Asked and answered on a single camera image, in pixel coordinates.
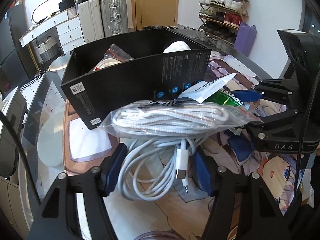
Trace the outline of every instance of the clear plastic bag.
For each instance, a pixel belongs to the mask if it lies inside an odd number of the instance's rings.
[[[117,45],[112,44],[107,52],[104,54],[103,60],[101,60],[92,70],[100,70],[103,68],[111,67],[113,65],[132,60],[128,53],[120,49]]]
[[[243,106],[142,100],[112,111],[100,127],[118,138],[206,138],[253,121],[261,122]]]

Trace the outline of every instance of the green sneaker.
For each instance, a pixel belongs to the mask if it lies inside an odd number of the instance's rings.
[[[215,15],[215,13],[211,10],[211,9],[208,9],[205,13],[204,13],[205,16],[207,17],[211,17],[213,15]]]
[[[206,11],[207,11],[207,9],[201,9],[200,12],[199,12],[199,14],[200,14],[200,15],[204,15],[204,14],[206,13]]]

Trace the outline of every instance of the door frame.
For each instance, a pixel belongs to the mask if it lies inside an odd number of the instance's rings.
[[[137,30],[137,22],[136,22],[136,0],[131,0],[131,7],[132,7],[132,25],[134,27],[134,30]],[[179,9],[179,0],[176,1],[176,25],[178,24],[178,9]]]

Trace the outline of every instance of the white drawer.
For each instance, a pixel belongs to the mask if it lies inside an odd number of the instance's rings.
[[[66,20],[68,20],[68,14],[67,11],[64,11],[44,21],[20,39],[21,46],[26,46],[29,42],[40,36],[42,33],[60,23],[63,23]]]
[[[81,38],[82,35],[82,30],[81,27],[76,28],[74,30],[71,30],[61,36],[59,36],[59,40],[61,45],[67,44],[70,41],[75,41],[76,39]]]
[[[76,40],[74,40],[72,42],[68,42],[65,45],[62,45],[63,52],[67,53],[67,52],[72,51],[73,49],[75,49],[76,47],[79,47],[81,45],[84,45],[83,37],[81,37],[79,39],[76,39]]]
[[[78,27],[80,27],[79,17],[73,18],[57,26],[58,35],[60,36]]]

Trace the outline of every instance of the suitcase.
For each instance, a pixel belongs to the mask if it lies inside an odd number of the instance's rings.
[[[101,12],[106,37],[128,32],[126,0],[101,0]]]
[[[104,38],[99,0],[89,0],[78,5],[80,25],[87,44]]]

